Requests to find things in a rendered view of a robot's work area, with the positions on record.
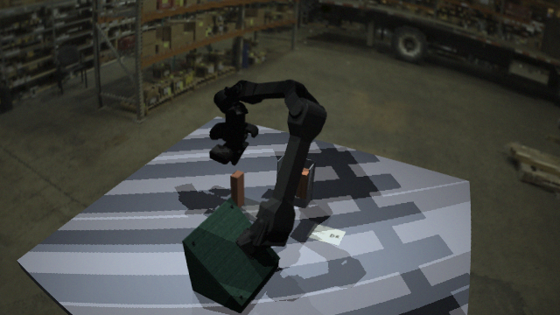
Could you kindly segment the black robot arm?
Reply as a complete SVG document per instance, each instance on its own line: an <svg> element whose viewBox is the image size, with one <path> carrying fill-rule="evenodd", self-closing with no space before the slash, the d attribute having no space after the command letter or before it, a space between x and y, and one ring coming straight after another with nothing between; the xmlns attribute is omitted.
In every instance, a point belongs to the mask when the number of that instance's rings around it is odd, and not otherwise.
<svg viewBox="0 0 560 315"><path fill-rule="evenodd" d="M312 140L322 130L326 109L294 80L250 82L239 80L225 87L213 100L226 115L226 122L217 122L209 131L212 140L225 138L222 125L239 127L245 123L248 110L241 102L256 104L266 99L284 99L289 110L289 142L277 177L275 189L268 201L261 201L257 220L246 228L235 243L250 259L271 247L285 247L295 224L294 198L305 167ZM241 101L241 102L239 102ZM252 258L251 258L252 257Z"/></svg>

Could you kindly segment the brown box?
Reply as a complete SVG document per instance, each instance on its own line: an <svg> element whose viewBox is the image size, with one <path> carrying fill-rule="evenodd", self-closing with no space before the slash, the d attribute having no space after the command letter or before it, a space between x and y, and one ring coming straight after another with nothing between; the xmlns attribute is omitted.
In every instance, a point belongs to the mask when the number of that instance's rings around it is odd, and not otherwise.
<svg viewBox="0 0 560 315"><path fill-rule="evenodd" d="M244 204L244 186L244 172L236 171L230 176L231 199L238 207Z"/></svg>
<svg viewBox="0 0 560 315"><path fill-rule="evenodd" d="M306 199L309 169L304 168L297 188L297 197Z"/></svg>

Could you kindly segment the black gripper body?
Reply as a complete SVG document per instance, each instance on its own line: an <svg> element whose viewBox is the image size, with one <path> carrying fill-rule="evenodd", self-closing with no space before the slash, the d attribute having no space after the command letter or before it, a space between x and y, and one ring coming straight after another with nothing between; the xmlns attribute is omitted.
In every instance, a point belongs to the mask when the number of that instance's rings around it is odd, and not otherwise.
<svg viewBox="0 0 560 315"><path fill-rule="evenodd" d="M245 122L242 126L232 127L226 123L222 125L225 129L226 141L223 145L217 144L210 150L210 158L214 161L227 165L233 158L234 154L239 150L239 145L245 142L245 139L251 134L252 137L258 135L258 128L254 124Z"/></svg>

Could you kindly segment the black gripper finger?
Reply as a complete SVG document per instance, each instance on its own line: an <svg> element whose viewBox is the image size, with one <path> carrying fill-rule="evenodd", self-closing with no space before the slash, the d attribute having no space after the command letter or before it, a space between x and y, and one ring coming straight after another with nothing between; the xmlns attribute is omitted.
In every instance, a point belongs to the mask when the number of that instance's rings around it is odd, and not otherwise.
<svg viewBox="0 0 560 315"><path fill-rule="evenodd" d="M241 151L240 157L241 157L242 153L245 151L245 149L246 149L246 147L247 147L248 145L249 145L248 142L244 142L242 145L239 145L239 150ZM239 159L238 159L238 162L239 162L239 160L240 160L240 157L239 157ZM237 162L237 164L238 164L238 162Z"/></svg>
<svg viewBox="0 0 560 315"><path fill-rule="evenodd" d="M238 150L238 151L234 154L234 156L233 156L233 158L232 158L232 160L231 160L232 165L236 166L236 164L237 164L237 162L238 162L238 159L239 159L239 157L240 157L240 153L241 153L241 150Z"/></svg>

